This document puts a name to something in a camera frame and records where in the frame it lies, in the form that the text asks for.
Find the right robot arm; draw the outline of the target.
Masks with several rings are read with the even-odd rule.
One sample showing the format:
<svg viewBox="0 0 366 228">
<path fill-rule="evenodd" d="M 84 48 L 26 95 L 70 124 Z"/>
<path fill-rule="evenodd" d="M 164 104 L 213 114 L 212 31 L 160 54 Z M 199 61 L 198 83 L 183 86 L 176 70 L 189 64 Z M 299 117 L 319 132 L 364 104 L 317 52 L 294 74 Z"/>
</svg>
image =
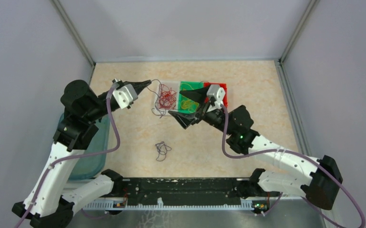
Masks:
<svg viewBox="0 0 366 228">
<path fill-rule="evenodd" d="M 225 90 L 216 84 L 184 90 L 180 94 L 196 103 L 193 113 L 169 111 L 184 128 L 204 121 L 222 131 L 222 151 L 232 159 L 255 156 L 274 167 L 286 171 L 275 173 L 256 169 L 251 175 L 249 191 L 255 196 L 264 192 L 280 192 L 305 198 L 313 206 L 331 210 L 343 182 L 334 158 L 310 157 L 280 146 L 258 131 L 244 105 L 228 111 L 224 105 Z"/>
</svg>

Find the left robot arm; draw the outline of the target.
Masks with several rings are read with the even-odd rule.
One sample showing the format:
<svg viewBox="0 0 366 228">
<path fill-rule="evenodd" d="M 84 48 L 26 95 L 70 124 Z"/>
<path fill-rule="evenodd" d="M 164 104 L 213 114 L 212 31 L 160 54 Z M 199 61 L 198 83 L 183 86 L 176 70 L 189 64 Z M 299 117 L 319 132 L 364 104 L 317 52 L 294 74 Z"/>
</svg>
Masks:
<svg viewBox="0 0 366 228">
<path fill-rule="evenodd" d="M 83 186 L 63 193 L 69 176 L 98 132 L 96 122 L 108 116 L 115 127 L 112 112 L 130 108 L 151 80 L 129 82 L 113 80 L 110 89 L 96 95 L 84 80 L 70 82 L 61 97 L 64 117 L 57 125 L 51 152 L 44 169 L 28 197 L 17 202 L 12 212 L 21 221 L 28 219 L 34 228 L 65 228 L 84 206 L 110 194 L 125 195 L 123 177 L 105 170 Z"/>
</svg>

